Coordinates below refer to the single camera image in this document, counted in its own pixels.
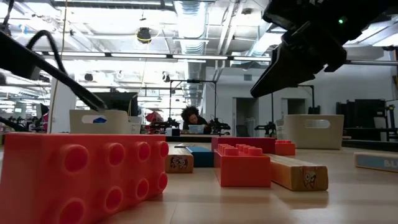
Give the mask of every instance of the red duplo block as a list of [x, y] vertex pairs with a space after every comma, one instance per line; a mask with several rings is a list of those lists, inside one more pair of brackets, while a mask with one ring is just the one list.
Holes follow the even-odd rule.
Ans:
[[161, 194], [165, 136], [7, 135], [1, 223], [93, 223]]
[[279, 156], [296, 155], [296, 146], [288, 140], [277, 140], [275, 142], [275, 154]]
[[213, 137], [211, 139], [211, 150], [217, 150], [219, 144], [229, 144], [238, 147], [238, 144], [245, 144], [262, 149], [262, 153], [275, 154], [274, 138], [239, 138], [239, 137]]
[[215, 172], [222, 187], [270, 187], [271, 160], [261, 148], [220, 144], [214, 151]]

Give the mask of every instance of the white storage bin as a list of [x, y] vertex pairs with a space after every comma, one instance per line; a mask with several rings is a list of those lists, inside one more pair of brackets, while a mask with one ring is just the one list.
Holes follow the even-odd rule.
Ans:
[[276, 121], [277, 138], [291, 140], [298, 149], [340, 149], [343, 115], [286, 115]]
[[[70, 110], [70, 133], [72, 134], [131, 134], [131, 125], [125, 111]], [[93, 123], [103, 118], [105, 123]]]

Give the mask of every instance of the chair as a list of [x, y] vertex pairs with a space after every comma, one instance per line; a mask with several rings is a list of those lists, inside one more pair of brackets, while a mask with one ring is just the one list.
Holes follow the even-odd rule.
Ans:
[[236, 125], [236, 137], [250, 137], [246, 125]]

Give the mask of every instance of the blue block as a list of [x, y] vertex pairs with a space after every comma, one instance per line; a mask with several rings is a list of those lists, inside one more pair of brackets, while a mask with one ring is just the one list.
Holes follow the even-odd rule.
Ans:
[[214, 167], [214, 152], [205, 147], [187, 147], [193, 155], [194, 167]]
[[398, 154], [356, 152], [354, 156], [358, 167], [398, 172]]

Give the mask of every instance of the curly hair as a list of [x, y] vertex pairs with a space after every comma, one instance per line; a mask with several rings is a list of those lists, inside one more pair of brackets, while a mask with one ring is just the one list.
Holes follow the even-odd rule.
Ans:
[[189, 117], [191, 115], [199, 116], [199, 110], [195, 106], [187, 106], [184, 110], [182, 110], [181, 117], [184, 121], [189, 121]]

